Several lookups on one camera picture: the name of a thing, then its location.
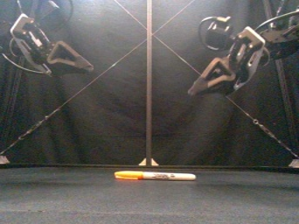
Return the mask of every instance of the black fabric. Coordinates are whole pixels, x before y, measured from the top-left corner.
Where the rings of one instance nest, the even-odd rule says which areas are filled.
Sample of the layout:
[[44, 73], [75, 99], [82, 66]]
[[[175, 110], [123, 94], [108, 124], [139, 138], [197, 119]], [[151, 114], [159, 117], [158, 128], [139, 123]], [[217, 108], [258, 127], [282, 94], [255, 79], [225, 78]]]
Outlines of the black fabric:
[[298, 223], [298, 174], [187, 172], [195, 181], [116, 180], [118, 169], [2, 169], [2, 223]]
[[[30, 1], [22, 2], [30, 8]], [[146, 157], [146, 1], [72, 2], [74, 15], [63, 29], [44, 30], [52, 41], [74, 47], [95, 72], [54, 78], [23, 73], [2, 147], [96, 79], [7, 156], [16, 163], [136, 165]], [[56, 3], [67, 17], [70, 1]], [[215, 57], [227, 54], [211, 52], [199, 41], [199, 22], [210, 16], [231, 16], [234, 34], [266, 21], [262, 1], [154, 1], [154, 160], [160, 165], [289, 165], [291, 154], [226, 96], [187, 95], [199, 77], [194, 69], [202, 72]], [[2, 81], [7, 97], [11, 91], [4, 86], [11, 84]], [[231, 98], [293, 145], [274, 63], [258, 69]]]

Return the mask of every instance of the metal pole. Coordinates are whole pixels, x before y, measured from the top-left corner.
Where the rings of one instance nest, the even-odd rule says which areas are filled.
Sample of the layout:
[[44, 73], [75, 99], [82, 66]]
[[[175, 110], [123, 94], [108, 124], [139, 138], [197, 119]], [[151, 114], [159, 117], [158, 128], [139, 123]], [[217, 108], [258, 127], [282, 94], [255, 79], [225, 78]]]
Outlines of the metal pole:
[[146, 165], [152, 165], [152, 0], [147, 0]]

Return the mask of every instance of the robotic arm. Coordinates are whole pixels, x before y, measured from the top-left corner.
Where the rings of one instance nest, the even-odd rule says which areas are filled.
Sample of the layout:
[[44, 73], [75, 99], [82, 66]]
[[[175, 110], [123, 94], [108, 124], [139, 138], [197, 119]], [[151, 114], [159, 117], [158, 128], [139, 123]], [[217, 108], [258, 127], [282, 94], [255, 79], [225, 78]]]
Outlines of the robotic arm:
[[298, 14], [299, 11], [295, 11], [275, 17], [255, 30], [247, 27], [235, 38], [230, 36], [233, 31], [230, 17], [203, 19], [202, 23], [213, 20], [203, 44], [214, 51], [229, 47], [230, 51], [227, 57], [213, 60], [194, 82], [189, 94], [197, 95], [210, 91], [221, 91], [225, 95], [231, 94], [247, 84], [263, 61], [278, 60], [295, 53], [299, 49], [299, 24], [294, 23], [282, 30], [266, 30], [261, 33], [258, 30], [277, 20]]

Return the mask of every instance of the gray floor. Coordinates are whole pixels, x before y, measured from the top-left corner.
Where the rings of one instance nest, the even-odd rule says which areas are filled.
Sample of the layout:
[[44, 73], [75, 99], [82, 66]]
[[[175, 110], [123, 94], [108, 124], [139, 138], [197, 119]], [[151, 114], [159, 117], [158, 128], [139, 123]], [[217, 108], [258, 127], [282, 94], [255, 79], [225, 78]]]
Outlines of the gray floor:
[[122, 169], [0, 169], [0, 223], [299, 223], [299, 176], [177, 171], [197, 180], [116, 180]]

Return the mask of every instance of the cable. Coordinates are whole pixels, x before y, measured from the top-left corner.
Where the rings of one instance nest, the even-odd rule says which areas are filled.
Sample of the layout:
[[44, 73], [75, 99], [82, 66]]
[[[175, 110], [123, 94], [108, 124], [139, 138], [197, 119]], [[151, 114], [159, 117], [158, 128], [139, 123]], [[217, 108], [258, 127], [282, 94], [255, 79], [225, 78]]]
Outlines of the cable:
[[74, 15], [74, 2], [72, 2], [72, 0], [68, 0], [68, 1], [70, 1], [70, 15], [68, 15], [67, 19], [64, 19], [63, 23], [52, 29], [54, 32], [56, 32], [71, 21], [71, 18]]
[[293, 12], [289, 12], [286, 13], [285, 15], [279, 16], [279, 17], [273, 17], [271, 19], [269, 19], [257, 29], [255, 31], [261, 30], [266, 25], [274, 23], [275, 21], [278, 20], [282, 20], [282, 19], [286, 19], [286, 18], [290, 18], [293, 16], [297, 16], [299, 15], [299, 11], [293, 11]]
[[44, 72], [40, 71], [34, 71], [23, 66], [19, 66], [8, 57], [7, 55], [3, 53], [4, 58], [10, 61], [11, 64], [14, 64], [14, 66], [16, 66], [18, 68], [20, 68], [23, 71], [32, 73], [32, 74], [44, 74]]
[[23, 10], [20, 0], [16, 0], [16, 2], [18, 2], [18, 6], [19, 6], [19, 11], [20, 11], [22, 14], [24, 14], [24, 10]]
[[215, 21], [218, 19], [218, 17], [206, 17], [202, 21], [201, 21], [201, 25], [199, 25], [199, 37], [201, 37], [201, 42], [202, 44], [209, 48], [211, 49], [213, 51], [218, 51], [219, 49], [215, 48], [215, 47], [211, 47], [210, 45], [206, 44], [206, 41], [203, 41], [202, 39], [202, 26], [206, 22], [209, 21]]

